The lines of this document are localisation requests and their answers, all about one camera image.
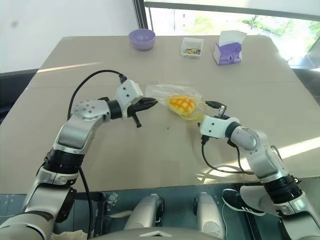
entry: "tabletop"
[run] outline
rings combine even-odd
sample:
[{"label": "tabletop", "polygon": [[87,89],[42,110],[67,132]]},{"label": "tabletop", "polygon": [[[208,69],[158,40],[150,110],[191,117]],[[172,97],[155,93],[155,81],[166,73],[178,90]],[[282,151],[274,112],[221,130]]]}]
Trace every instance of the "tabletop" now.
[{"label": "tabletop", "polygon": [[[228,116],[265,132],[290,173],[320,176],[320,108],[266,36],[247,36],[243,61],[218,66],[212,57],[218,36],[204,39],[200,59],[180,56],[183,36],[157,36],[153,49],[135,50],[126,36],[64,37],[0,125],[0,193],[25,194],[67,117],[70,97],[91,73],[112,69],[138,83],[188,86],[207,101],[227,105]],[[102,73],[79,91],[75,103],[108,96],[120,85]],[[157,104],[133,119],[102,125],[82,163],[91,191],[113,191],[257,181],[252,175],[211,171],[201,157],[197,121]],[[237,152],[223,139],[205,146],[215,166],[237,166]],[[248,168],[245,158],[241,159]],[[84,191],[80,180],[74,186]]]}]

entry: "plastic bag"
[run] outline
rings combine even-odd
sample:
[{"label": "plastic bag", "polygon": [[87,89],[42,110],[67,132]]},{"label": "plastic bag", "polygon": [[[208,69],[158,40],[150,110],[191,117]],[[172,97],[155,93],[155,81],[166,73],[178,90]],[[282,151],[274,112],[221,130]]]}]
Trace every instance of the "plastic bag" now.
[{"label": "plastic bag", "polygon": [[201,100],[201,94],[188,86],[147,85],[145,96],[157,99],[185,120],[201,119],[205,114],[206,104]]}]

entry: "black sneaker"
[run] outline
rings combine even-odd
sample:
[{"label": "black sneaker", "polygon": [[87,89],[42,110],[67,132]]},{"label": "black sneaker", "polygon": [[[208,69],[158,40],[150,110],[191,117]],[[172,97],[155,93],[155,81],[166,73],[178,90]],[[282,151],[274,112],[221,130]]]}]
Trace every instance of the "black sneaker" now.
[{"label": "black sneaker", "polygon": [[223,190],[222,200],[224,201],[225,205],[235,211],[248,212],[257,216],[263,216],[266,214],[264,211],[259,211],[248,206],[242,199],[240,193],[233,189]]}]

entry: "cable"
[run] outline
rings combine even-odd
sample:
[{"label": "cable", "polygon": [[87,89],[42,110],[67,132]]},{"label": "cable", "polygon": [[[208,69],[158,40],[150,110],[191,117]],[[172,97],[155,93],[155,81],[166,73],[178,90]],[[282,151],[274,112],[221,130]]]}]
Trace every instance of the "cable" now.
[{"label": "cable", "polygon": [[90,197],[90,191],[89,191],[89,187],[85,178],[85,174],[82,171],[82,168],[79,168],[79,173],[81,176],[81,179],[83,181],[83,185],[84,185],[84,189],[85,189],[85,194],[86,194],[86,198],[88,199],[88,204],[89,204],[89,227],[88,227],[88,235],[86,239],[90,239],[91,237],[91,229],[92,229],[92,223],[93,223],[93,208],[92,208],[92,201],[91,201],[91,197]]},{"label": "cable", "polygon": [[251,171],[227,171],[227,170],[222,170],[222,169],[219,169],[219,168],[216,168],[216,167],[212,166],[210,163],[208,163],[208,161],[206,159],[206,156],[205,156],[205,145],[204,144],[201,144],[201,153],[202,153],[202,158],[205,161],[206,165],[208,167],[212,168],[213,170],[216,170],[216,171],[219,171],[219,172],[222,172],[222,173],[227,173],[227,174],[249,174],[249,175],[252,174]]},{"label": "cable", "polygon": [[225,225],[225,239],[228,240],[228,227],[227,227],[226,220],[225,220],[225,217],[224,217],[225,205],[226,204],[224,203],[223,206],[222,206],[221,215],[222,215],[222,220],[223,220],[224,225]]},{"label": "cable", "polygon": [[246,174],[248,175],[254,175],[255,173],[253,171],[245,171],[242,166],[241,166],[241,161],[240,161],[240,150],[238,148],[238,146],[235,146],[236,148],[236,153],[237,153],[237,156],[238,156],[238,165],[239,165],[239,168],[242,172],[246,172]]},{"label": "cable", "polygon": [[68,108],[68,114],[67,114],[67,120],[70,119],[71,117],[71,108],[72,108],[72,104],[74,103],[74,99],[75,99],[75,96],[77,94],[77,92],[79,91],[79,89],[90,79],[92,78],[93,76],[97,75],[97,74],[100,74],[100,73],[114,73],[114,74],[118,74],[119,77],[120,77],[120,82],[123,83],[127,78],[120,72],[118,71],[114,71],[114,70],[99,70],[99,71],[96,71],[94,73],[91,73],[89,76],[87,76],[85,78],[85,80],[83,80],[79,86],[74,90],[73,94],[72,94],[72,97],[70,99],[70,103],[69,103],[69,108]]},{"label": "cable", "polygon": [[270,148],[272,148],[273,150],[276,151],[276,154],[279,156],[279,158],[280,158],[281,161],[283,162],[283,159],[282,159],[282,157],[281,157],[281,155],[280,155],[280,152],[279,152],[278,148],[277,148],[275,145],[271,145]]},{"label": "cable", "polygon": [[[91,79],[93,76],[97,75],[97,74],[100,74],[100,73],[114,73],[114,74],[118,74],[119,78],[120,78],[120,83],[123,84],[126,80],[127,80],[127,77],[125,75],[123,75],[122,73],[118,72],[118,71],[115,71],[115,70],[99,70],[99,71],[96,71],[94,73],[91,73],[89,76],[87,76],[80,84],[79,86],[74,90],[73,94],[72,94],[72,97],[70,99],[70,103],[69,103],[69,107],[68,107],[68,112],[67,112],[67,120],[69,120],[71,118],[71,108],[72,108],[72,105],[74,103],[74,99],[76,97],[76,94],[77,92],[80,90],[80,88],[89,80]],[[87,235],[87,239],[90,239],[90,236],[91,236],[91,229],[92,229],[92,225],[93,225],[93,207],[92,207],[92,201],[91,201],[91,197],[90,197],[90,191],[89,191],[89,187],[88,187],[88,184],[87,184],[87,180],[86,180],[86,177],[85,177],[85,174],[84,172],[82,171],[82,168],[80,167],[79,168],[79,173],[80,173],[80,176],[81,176],[81,179],[82,179],[82,182],[83,182],[83,185],[84,185],[84,189],[85,189],[85,194],[86,194],[86,197],[87,197],[87,200],[88,200],[88,205],[89,205],[89,226],[88,226],[88,235]]]}]

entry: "small box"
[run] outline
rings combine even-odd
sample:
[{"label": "small box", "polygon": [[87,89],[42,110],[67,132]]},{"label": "small box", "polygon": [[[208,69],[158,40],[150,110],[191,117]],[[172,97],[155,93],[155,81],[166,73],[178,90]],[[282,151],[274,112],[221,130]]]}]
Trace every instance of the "small box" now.
[{"label": "small box", "polygon": [[213,46],[213,58],[218,65],[236,64],[242,61],[242,42],[246,33],[222,31],[219,42]]},{"label": "small box", "polygon": [[199,59],[203,51],[204,40],[185,37],[181,45],[181,55],[188,59]]}]

